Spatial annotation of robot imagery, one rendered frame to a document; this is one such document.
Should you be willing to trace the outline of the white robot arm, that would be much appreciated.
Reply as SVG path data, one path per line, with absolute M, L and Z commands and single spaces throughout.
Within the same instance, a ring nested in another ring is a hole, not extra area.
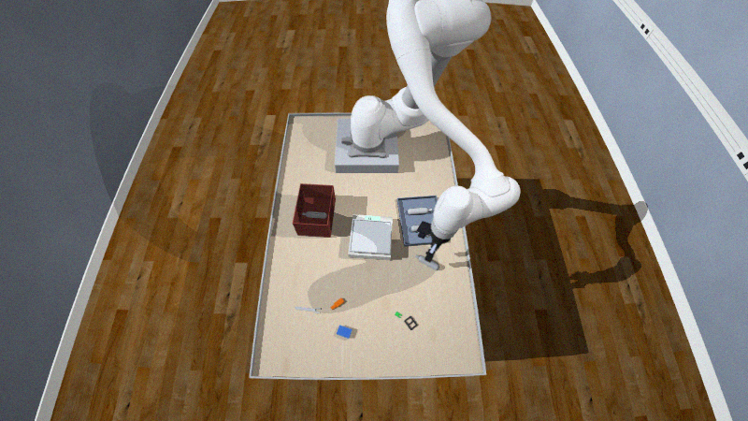
M 490 23 L 490 8 L 482 0 L 389 0 L 388 35 L 408 86 L 386 101 L 362 97 L 352 110 L 352 136 L 341 139 L 351 145 L 351 158 L 385 158 L 385 137 L 430 121 L 472 158 L 472 188 L 453 186 L 443 192 L 432 224 L 422 221 L 416 230 L 422 239 L 432 229 L 448 240 L 459 228 L 509 209 L 520 197 L 518 182 L 496 169 L 485 146 L 446 109 L 434 88 L 451 58 L 482 37 Z

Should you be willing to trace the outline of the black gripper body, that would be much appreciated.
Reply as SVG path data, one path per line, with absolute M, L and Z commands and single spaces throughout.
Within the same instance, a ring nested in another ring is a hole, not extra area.
M 437 244 L 437 246 L 436 246 L 436 247 L 438 247 L 438 246 L 439 246 L 439 244 L 447 243 L 447 242 L 449 241 L 449 240 L 442 240 L 442 239 L 439 239 L 439 238 L 438 238 L 437 236 L 435 236 L 435 235 L 434 235 L 434 233 L 432 232 L 432 229 L 431 229 L 431 231 L 430 231 L 430 235 L 431 235 L 431 238 L 432 238 L 432 240 L 433 240 L 433 243 L 432 243 L 432 245 L 434 245 L 434 243 L 435 243 L 435 244 Z

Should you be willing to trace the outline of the white digital scale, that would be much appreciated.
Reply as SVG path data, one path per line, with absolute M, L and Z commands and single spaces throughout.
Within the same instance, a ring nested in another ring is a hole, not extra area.
M 348 256 L 390 260 L 392 224 L 393 217 L 353 214 Z

